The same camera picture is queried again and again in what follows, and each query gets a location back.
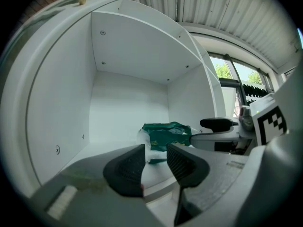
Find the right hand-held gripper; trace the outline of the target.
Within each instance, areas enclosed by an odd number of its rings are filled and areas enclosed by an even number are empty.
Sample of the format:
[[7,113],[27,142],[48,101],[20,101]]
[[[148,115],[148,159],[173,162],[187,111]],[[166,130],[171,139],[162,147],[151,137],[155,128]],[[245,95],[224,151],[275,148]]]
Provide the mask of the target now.
[[247,141],[244,155],[248,156],[256,146],[269,143],[275,137],[287,133],[286,113],[282,112],[284,99],[281,92],[270,93],[249,106],[240,108],[238,119],[217,117],[202,119],[200,125],[211,130],[229,130],[239,125],[239,131],[200,133],[190,137],[195,148],[214,148],[215,143]]

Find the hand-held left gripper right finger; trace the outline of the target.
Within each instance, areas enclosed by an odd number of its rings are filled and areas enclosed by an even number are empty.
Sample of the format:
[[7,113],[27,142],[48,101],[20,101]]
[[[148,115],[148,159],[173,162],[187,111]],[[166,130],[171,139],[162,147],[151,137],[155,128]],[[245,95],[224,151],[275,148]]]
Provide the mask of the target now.
[[247,156],[168,144],[167,164],[180,186],[174,225],[213,206],[238,178],[247,160]]

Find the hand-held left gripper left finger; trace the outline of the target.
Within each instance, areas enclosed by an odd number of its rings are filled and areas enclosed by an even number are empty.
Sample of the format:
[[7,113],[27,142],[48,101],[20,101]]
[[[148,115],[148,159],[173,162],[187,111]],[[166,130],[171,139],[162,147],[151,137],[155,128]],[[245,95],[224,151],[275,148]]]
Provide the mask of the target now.
[[79,160],[43,184],[31,197],[53,227],[159,227],[141,187],[144,145]]

